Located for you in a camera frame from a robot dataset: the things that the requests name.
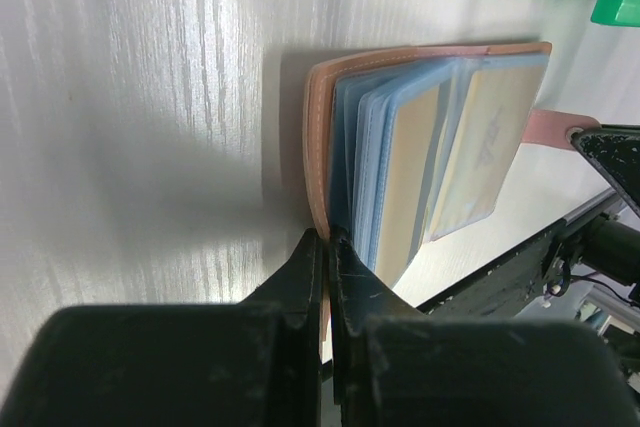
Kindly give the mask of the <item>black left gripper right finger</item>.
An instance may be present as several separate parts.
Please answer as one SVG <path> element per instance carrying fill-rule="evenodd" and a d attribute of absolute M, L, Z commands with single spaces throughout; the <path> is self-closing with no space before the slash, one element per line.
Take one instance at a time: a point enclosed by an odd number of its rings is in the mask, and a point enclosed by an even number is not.
<path fill-rule="evenodd" d="M 639 407 L 594 330 L 555 319 L 433 319 L 335 231 L 333 395 L 345 426 L 635 426 Z"/>

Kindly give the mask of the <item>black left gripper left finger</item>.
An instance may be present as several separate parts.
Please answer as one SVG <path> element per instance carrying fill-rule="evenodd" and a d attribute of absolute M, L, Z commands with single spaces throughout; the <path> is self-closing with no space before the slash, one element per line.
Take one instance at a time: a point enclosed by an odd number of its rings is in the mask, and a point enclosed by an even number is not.
<path fill-rule="evenodd" d="M 236 304 L 84 305 L 40 328 L 5 426 L 316 426 L 324 245 Z"/>

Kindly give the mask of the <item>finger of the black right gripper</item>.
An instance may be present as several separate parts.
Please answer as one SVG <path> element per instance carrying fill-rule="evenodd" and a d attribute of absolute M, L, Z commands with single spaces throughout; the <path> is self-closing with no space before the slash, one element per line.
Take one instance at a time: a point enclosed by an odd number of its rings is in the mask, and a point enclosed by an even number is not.
<path fill-rule="evenodd" d="M 569 139 L 574 149 L 639 215 L 639 127 L 601 125 L 573 133 Z"/>

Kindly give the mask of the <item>gold credit card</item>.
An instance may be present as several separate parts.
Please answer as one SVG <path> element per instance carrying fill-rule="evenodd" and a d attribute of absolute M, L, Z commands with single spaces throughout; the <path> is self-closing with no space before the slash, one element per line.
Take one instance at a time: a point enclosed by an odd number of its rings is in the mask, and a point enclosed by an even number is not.
<path fill-rule="evenodd" d="M 440 87 L 401 105 L 394 119 L 375 272 L 391 286 L 409 262 L 425 162 L 437 123 Z"/>
<path fill-rule="evenodd" d="M 425 233 L 429 239 L 441 238 L 493 212 L 545 71 L 542 63 L 473 73 Z"/>

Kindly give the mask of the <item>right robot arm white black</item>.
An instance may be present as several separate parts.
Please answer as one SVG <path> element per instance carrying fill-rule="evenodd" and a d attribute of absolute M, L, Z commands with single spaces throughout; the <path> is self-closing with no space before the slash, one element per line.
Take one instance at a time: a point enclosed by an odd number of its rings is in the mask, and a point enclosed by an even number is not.
<path fill-rule="evenodd" d="M 639 212 L 639 128 L 603 125 L 571 135 L 571 144 Z M 582 261 L 632 288 L 629 302 L 639 305 L 639 232 L 618 221 L 601 220 L 585 237 Z"/>

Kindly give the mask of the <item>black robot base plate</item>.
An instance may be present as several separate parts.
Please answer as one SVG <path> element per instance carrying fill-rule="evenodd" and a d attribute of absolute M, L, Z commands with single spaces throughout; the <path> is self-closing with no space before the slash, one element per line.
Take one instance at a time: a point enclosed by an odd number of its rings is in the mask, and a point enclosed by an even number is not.
<path fill-rule="evenodd" d="M 565 226 L 559 220 L 541 229 L 417 309 L 434 319 L 515 316 L 542 295 Z"/>

